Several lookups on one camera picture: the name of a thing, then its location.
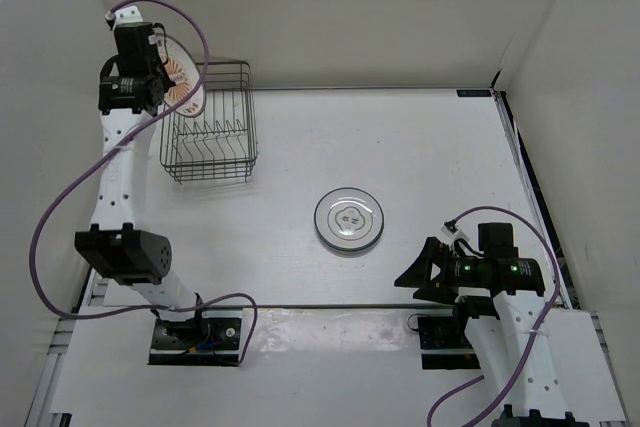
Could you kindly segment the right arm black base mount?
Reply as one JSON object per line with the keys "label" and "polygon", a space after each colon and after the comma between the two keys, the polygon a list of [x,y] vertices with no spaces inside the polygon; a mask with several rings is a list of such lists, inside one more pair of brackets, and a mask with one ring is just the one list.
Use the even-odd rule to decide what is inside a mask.
{"label": "right arm black base mount", "polygon": [[418,335],[423,370],[478,370],[479,361],[453,316],[414,313],[407,329]]}

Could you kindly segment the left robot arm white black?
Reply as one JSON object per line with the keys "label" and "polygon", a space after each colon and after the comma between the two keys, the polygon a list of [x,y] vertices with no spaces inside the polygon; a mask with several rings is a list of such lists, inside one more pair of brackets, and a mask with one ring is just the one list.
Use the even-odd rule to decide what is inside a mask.
{"label": "left robot arm white black", "polygon": [[210,324],[193,311],[200,297],[171,270],[170,241],[151,232],[145,214],[149,150],[154,129],[145,122],[185,99],[196,68],[158,24],[119,21],[117,54],[100,75],[103,151],[110,155],[100,178],[90,227],[76,233],[78,253],[102,277],[139,293],[163,326],[188,347],[206,342]]}

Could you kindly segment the white plate green flower pattern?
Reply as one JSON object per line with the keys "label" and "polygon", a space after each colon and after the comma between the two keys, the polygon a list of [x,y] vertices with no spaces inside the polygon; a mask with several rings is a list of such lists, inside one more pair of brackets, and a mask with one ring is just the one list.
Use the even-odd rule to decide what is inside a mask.
{"label": "white plate green flower pattern", "polygon": [[332,232],[321,232],[316,230],[315,234],[319,241],[327,248],[337,252],[355,254],[364,252],[374,247],[383,235],[384,229],[375,230],[373,233],[366,234],[361,239],[341,239]]}

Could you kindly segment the metal wire dish rack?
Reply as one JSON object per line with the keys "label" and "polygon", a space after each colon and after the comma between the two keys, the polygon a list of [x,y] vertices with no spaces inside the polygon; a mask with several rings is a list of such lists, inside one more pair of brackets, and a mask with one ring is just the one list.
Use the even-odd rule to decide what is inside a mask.
{"label": "metal wire dish rack", "polygon": [[160,164],[179,183],[246,180],[258,156],[251,70],[246,61],[209,64],[204,107],[161,121]]}

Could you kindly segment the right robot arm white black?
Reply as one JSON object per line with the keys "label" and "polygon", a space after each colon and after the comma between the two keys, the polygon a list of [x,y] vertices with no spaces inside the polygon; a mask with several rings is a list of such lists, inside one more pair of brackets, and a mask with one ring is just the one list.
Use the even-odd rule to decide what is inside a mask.
{"label": "right robot arm white black", "polygon": [[580,425],[556,375],[545,319],[557,295],[547,291],[538,262],[519,254],[509,223],[480,224],[476,251],[455,223],[445,229],[451,242],[427,238],[394,284],[451,306],[450,337],[471,346],[493,397],[471,425],[491,414],[494,426]]}

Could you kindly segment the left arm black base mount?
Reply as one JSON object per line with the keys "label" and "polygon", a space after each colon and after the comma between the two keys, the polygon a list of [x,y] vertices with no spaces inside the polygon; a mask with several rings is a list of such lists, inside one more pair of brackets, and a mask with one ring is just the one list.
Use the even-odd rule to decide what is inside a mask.
{"label": "left arm black base mount", "polygon": [[242,318],[196,314],[186,322],[157,319],[150,341],[152,366],[237,367]]}

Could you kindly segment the white plate orange pattern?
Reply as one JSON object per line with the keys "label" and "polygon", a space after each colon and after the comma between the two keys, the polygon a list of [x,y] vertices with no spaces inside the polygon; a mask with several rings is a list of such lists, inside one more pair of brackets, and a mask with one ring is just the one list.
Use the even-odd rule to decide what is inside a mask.
{"label": "white plate orange pattern", "polygon": [[[175,38],[160,34],[158,38],[159,54],[165,70],[174,86],[164,96],[167,108],[174,107],[181,102],[194,88],[200,78],[200,71],[191,54]],[[203,86],[182,104],[176,113],[188,118],[194,118],[204,112],[206,93]]]}

